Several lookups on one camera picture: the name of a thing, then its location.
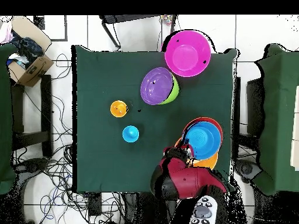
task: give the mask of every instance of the orange bowl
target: orange bowl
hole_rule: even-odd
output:
[[[110,106],[110,112],[117,118],[124,117],[128,111],[128,107],[125,102],[121,100],[114,101]]]
[[[179,138],[179,140],[176,141],[175,147],[177,147],[180,140],[182,140],[182,138]],[[215,154],[213,154],[212,157],[206,160],[189,159],[187,163],[193,165],[193,167],[209,167],[212,170],[216,166],[217,160],[218,160],[218,152],[216,152]]]

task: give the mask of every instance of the red bowl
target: red bowl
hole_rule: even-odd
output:
[[[191,127],[192,125],[195,125],[198,122],[203,122],[203,121],[210,122],[211,124],[213,124],[217,127],[217,129],[220,132],[220,137],[221,137],[221,144],[220,145],[222,145],[222,139],[223,139],[222,128],[216,120],[214,120],[212,118],[208,118],[208,117],[199,117],[199,118],[195,118],[194,120],[192,120],[190,123],[188,123],[188,125],[185,126],[182,136],[184,136],[184,133],[186,133],[186,131],[189,129],[189,127]]]

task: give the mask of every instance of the bowl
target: bowl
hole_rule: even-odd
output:
[[[189,140],[194,151],[194,158],[197,160],[212,157],[218,152],[221,145],[221,135],[218,128],[206,121],[192,125],[182,138]]]
[[[178,81],[176,80],[175,76],[172,73],[171,73],[171,76],[172,76],[173,88],[171,90],[171,93],[167,97],[167,99],[164,100],[162,103],[160,103],[160,105],[167,104],[167,103],[170,103],[170,102],[174,101],[176,99],[176,97],[178,96],[178,94],[179,94]]]
[[[216,120],[209,118],[209,117],[199,117],[199,118],[195,118],[194,120],[192,120],[190,123],[188,123],[188,125],[185,126],[185,128],[183,130],[183,136],[184,136],[184,133],[186,133],[186,131],[188,130],[188,128],[190,128],[192,125],[195,125],[196,123],[201,122],[201,121],[210,122],[217,127],[217,129],[219,130],[220,135],[221,135],[221,144],[222,144],[222,140],[223,140],[222,128]]]
[[[179,142],[182,140],[182,138],[179,138],[176,143],[175,147],[179,145]],[[216,152],[214,155],[212,155],[210,158],[205,160],[196,160],[196,159],[188,159],[187,164],[193,165],[193,167],[209,167],[211,170],[214,169],[216,166],[218,160],[218,152]]]
[[[128,125],[123,130],[123,139],[126,142],[135,142],[139,138],[139,130],[132,125]]]
[[[178,90],[176,92],[178,85],[175,86],[175,82],[178,83],[169,70],[163,67],[152,69],[146,74],[141,83],[141,98],[147,104],[156,105],[163,103],[171,95],[170,102],[178,95]]]
[[[110,112],[117,118],[124,117],[128,111],[128,107],[125,102],[121,100],[114,101],[110,106]]]
[[[169,69],[183,77],[196,76],[208,66],[211,48],[198,31],[182,30],[173,35],[167,44],[165,61]]]

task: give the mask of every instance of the cardboard box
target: cardboard box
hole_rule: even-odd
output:
[[[12,20],[12,29],[22,38],[29,37],[34,40],[43,49],[43,52],[51,45],[50,38],[25,16],[15,16]],[[11,78],[16,83],[33,87],[52,65],[53,61],[43,55],[37,57],[28,69],[23,69],[15,61],[9,64],[8,68]]]

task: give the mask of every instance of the lime green bowl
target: lime green bowl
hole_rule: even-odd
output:
[[[173,87],[171,90],[171,93],[169,94],[169,96],[167,97],[166,100],[164,100],[163,102],[159,103],[159,105],[163,105],[163,104],[167,104],[169,102],[172,102],[176,99],[176,97],[179,94],[179,84],[178,81],[176,80],[175,76],[173,74],[172,75],[172,83],[173,83]]]

